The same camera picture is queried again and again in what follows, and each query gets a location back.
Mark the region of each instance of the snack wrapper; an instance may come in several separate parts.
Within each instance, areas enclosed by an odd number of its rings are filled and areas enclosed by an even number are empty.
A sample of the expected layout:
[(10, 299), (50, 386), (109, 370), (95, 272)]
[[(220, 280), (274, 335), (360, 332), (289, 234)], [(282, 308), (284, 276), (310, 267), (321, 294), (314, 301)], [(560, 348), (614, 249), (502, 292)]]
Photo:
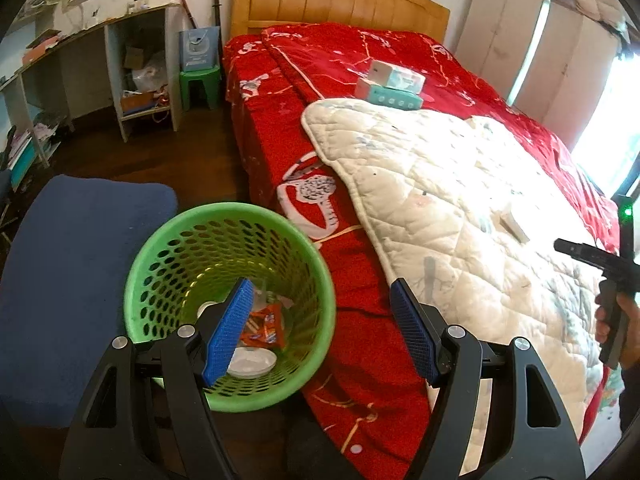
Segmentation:
[(240, 335), (240, 341), (256, 348), (284, 348), (286, 342), (282, 329), (281, 308), (281, 304), (276, 302), (251, 312)]

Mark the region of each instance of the wooden floor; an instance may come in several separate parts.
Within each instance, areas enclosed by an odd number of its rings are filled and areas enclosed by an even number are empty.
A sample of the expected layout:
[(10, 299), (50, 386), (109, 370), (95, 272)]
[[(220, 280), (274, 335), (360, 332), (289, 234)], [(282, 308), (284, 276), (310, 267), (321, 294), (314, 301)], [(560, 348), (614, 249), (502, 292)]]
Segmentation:
[(175, 190), (180, 210), (248, 199), (228, 106), (189, 111), (177, 133), (170, 120), (139, 120), (129, 142), (122, 141), (114, 118), (109, 119), (98, 115), (90, 119), (91, 126), (80, 124), (54, 154), (53, 171), (167, 184)]
[[(106, 110), (77, 120), (52, 158), (49, 170), (34, 167), (20, 186), (18, 202), (27, 208), (55, 174), (108, 178), (125, 182), (160, 182), (172, 187), (180, 210), (220, 201), (248, 201), (232, 133), (228, 107), (188, 112), (180, 131), (170, 122), (140, 121), (129, 142), (120, 137), (115, 117)], [(282, 405), (253, 413), (215, 414), (225, 445), (243, 479), (288, 478), (284, 472), (287, 417)], [(20, 428), (29, 448), (55, 473), (65, 430)], [(160, 431), (166, 465), (181, 472), (180, 458), (169, 430)]]

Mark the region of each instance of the window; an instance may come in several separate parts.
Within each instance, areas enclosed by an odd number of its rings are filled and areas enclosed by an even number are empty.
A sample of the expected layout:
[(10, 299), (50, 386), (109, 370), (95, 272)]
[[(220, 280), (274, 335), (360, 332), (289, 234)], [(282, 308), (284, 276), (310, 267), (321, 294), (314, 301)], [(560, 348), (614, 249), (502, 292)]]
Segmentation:
[(612, 196), (640, 150), (640, 56), (615, 59), (596, 111), (576, 144), (574, 161)]

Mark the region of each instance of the red comforter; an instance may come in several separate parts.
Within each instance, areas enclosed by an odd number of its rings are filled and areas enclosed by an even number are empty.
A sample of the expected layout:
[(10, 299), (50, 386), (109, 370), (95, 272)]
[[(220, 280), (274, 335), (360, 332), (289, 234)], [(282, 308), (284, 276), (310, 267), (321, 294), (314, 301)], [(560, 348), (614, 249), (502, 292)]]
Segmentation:
[(392, 319), (372, 245), (362, 230), (350, 230), (358, 219), (347, 190), (318, 164), (300, 126), (310, 102), (352, 96), (371, 59), (423, 73), (424, 108), (505, 124), (610, 251), (618, 246), (618, 226), (614, 204), (596, 193), (553, 133), (507, 107), (427, 36), (335, 23), (288, 25), (225, 47), (227, 96), (252, 200), (284, 211), (322, 240), (334, 279), (334, 339), (303, 393), (327, 435), (366, 478), (394, 479), (404, 476), (428, 422), (425, 384)]

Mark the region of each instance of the human hand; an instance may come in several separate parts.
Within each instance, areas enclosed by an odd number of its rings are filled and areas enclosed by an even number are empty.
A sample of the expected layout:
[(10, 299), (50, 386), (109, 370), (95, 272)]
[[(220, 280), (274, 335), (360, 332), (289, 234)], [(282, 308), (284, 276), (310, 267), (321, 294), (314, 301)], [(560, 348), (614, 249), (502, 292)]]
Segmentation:
[[(596, 296), (596, 304), (600, 303), (600, 296)], [(620, 366), (623, 369), (631, 368), (640, 361), (640, 308), (628, 295), (619, 292), (616, 301), (620, 308), (629, 316), (629, 326), (626, 331), (625, 346), (620, 354)], [(596, 310), (596, 341), (604, 343), (609, 336), (610, 327), (604, 322), (607, 313), (603, 307)]]

